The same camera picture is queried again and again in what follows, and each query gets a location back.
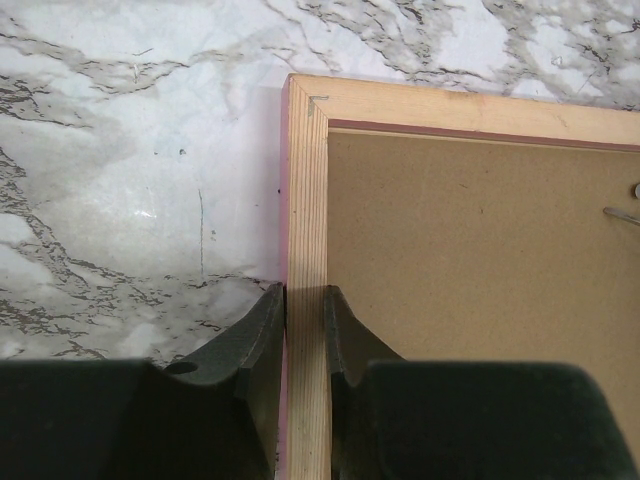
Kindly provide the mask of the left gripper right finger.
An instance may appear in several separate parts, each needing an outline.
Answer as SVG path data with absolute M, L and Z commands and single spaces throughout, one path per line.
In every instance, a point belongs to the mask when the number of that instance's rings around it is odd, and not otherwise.
M 324 293 L 335 479 L 635 479 L 594 380 L 565 363 L 409 361 Z

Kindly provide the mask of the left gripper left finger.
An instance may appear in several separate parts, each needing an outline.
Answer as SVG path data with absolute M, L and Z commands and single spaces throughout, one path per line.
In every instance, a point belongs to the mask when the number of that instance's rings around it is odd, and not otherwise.
M 1 365 L 5 479 L 270 479 L 284 289 L 164 368 L 142 359 Z

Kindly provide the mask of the pink picture frame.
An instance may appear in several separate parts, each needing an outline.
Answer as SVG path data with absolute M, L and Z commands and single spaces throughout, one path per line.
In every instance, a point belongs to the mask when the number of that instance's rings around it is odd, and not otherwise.
M 287 467 L 331 475 L 324 293 L 409 361 L 565 363 L 639 470 L 639 116 L 292 74 Z

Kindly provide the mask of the clear tester screwdriver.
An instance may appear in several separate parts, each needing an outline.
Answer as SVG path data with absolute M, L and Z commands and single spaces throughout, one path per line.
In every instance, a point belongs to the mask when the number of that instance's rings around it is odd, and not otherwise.
M 609 215 L 611 217 L 617 218 L 619 220 L 622 220 L 624 222 L 627 222 L 629 224 L 635 225 L 635 226 L 639 226 L 640 225 L 640 219 L 637 217 L 634 217 L 618 208 L 614 208 L 614 207 L 605 207 L 603 209 L 603 213 L 606 215 Z

